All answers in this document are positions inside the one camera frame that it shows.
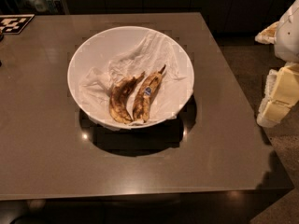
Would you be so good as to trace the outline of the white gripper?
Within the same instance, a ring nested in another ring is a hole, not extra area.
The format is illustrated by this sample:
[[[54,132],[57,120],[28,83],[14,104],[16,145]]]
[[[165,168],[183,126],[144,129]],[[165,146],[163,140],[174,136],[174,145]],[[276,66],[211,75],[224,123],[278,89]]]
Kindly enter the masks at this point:
[[[275,54],[286,63],[278,71],[271,69],[266,77],[264,98],[257,123],[272,128],[288,115],[299,102],[299,0],[295,0],[282,15],[255,36],[261,44],[274,44]]]

